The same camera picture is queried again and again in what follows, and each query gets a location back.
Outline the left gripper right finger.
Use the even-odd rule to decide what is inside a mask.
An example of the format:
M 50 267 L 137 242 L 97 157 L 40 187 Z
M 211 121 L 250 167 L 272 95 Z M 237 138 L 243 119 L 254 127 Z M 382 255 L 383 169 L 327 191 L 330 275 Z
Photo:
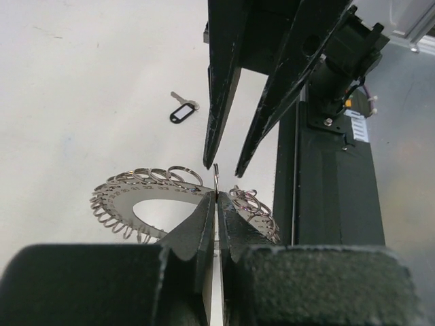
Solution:
M 420 325 L 409 269 L 380 246 L 273 244 L 217 197 L 225 325 Z

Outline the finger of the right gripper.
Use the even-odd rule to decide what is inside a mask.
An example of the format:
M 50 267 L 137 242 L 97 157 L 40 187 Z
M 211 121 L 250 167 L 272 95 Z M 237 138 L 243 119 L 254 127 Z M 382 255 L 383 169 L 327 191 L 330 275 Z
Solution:
M 242 69 L 269 75 L 299 1 L 209 1 L 209 116 L 203 164 L 215 160 Z
M 235 175 L 242 177 L 261 140 L 292 106 L 350 1 L 301 1 L 285 29 L 251 121 Z

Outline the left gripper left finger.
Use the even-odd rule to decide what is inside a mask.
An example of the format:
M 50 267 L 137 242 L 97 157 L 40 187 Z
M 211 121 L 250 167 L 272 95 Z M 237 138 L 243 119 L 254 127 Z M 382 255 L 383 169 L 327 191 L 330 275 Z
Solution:
M 1 277 L 2 325 L 208 325 L 215 194 L 154 244 L 37 244 Z

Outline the key with black tag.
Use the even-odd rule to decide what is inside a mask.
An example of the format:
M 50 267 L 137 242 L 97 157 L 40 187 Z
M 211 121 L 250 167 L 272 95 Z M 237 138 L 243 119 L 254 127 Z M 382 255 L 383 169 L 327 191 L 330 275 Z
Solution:
M 198 111 L 200 107 L 196 101 L 186 100 L 174 91 L 171 92 L 171 96 L 179 102 L 179 107 L 174 110 L 169 116 L 169 120 L 173 124 L 180 124 L 184 122 L 195 111 Z

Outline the metal key organizer ring disc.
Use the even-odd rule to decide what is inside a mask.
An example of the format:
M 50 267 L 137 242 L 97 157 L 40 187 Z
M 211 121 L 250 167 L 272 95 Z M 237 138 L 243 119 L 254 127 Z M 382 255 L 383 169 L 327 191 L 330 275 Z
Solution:
M 217 195 L 219 168 L 213 166 L 213 185 L 184 166 L 136 168 L 109 177 L 97 186 L 90 208 L 97 221 L 123 239 L 139 244 L 156 242 L 180 224 L 207 193 Z

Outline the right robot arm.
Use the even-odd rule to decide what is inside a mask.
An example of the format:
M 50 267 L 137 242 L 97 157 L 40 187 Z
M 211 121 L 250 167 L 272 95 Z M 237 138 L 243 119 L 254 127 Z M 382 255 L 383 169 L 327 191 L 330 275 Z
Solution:
M 383 25 L 367 27 L 350 1 L 210 1 L 209 117 L 203 164 L 210 168 L 243 69 L 267 76 L 236 176 L 307 87 L 320 115 L 336 117 L 381 59 Z

